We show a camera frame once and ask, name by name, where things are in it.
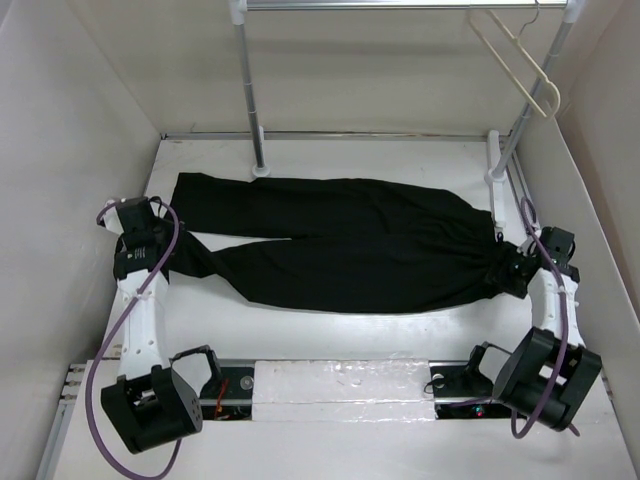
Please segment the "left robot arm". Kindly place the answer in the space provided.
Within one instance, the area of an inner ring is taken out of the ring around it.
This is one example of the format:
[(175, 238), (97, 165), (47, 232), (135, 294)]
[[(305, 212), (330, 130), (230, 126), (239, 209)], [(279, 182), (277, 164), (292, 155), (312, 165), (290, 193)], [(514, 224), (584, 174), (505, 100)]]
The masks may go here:
[[(125, 302), (120, 366), (116, 381), (101, 391), (101, 406), (127, 449), (138, 454), (178, 441), (202, 429), (200, 397), (220, 392), (225, 381), (207, 345), (175, 355), (166, 351), (164, 301), (168, 260), (175, 248), (175, 223), (153, 211), (153, 200), (116, 201), (100, 223), (118, 234), (114, 277)], [(173, 364), (191, 355), (188, 382)]]

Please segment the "black trousers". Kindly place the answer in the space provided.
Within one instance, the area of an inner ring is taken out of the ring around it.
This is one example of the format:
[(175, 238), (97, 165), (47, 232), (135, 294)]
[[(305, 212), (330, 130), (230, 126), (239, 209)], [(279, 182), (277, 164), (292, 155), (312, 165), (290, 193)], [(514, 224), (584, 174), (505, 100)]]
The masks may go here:
[(422, 313), (498, 294), (491, 215), (454, 193), (373, 179), (179, 175), (187, 276), (216, 275), (246, 300), (357, 314)]

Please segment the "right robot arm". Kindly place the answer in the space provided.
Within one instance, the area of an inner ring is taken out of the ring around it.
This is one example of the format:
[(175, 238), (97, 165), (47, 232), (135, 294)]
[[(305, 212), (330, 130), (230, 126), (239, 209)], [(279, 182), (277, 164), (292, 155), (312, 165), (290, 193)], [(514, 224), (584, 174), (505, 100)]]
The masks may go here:
[(498, 373), (479, 359), (462, 369), (462, 381), (473, 393), (492, 395), (481, 403), (458, 407), (473, 419), (496, 402), (512, 417), (524, 416), (552, 430), (573, 428), (572, 420), (602, 368), (601, 357), (585, 347), (576, 320), (579, 271), (570, 264), (574, 235), (545, 227), (525, 249), (508, 244), (487, 282), (502, 293), (529, 297), (532, 327)]

